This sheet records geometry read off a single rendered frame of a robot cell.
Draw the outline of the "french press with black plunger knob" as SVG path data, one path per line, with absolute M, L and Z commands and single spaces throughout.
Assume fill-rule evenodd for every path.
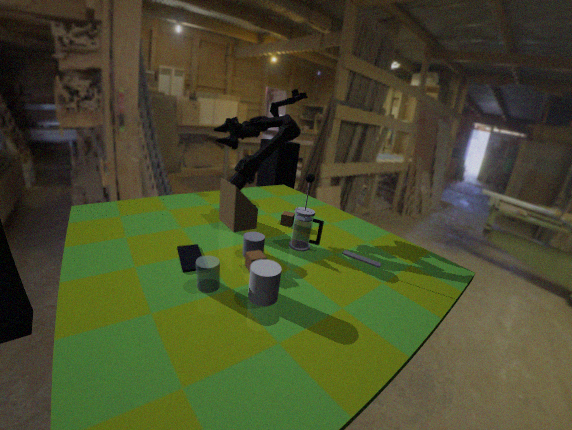
M 309 182 L 306 204 L 305 207 L 295 208 L 292 236 L 289 242 L 289 247 L 296 251 L 308 251 L 310 249 L 309 243 L 319 246 L 324 224 L 324 221 L 314 219 L 315 211 L 313 209 L 306 208 L 310 182 L 315 180 L 315 176 L 309 173 L 306 180 Z M 316 241 L 310 240 L 313 222 L 319 223 Z

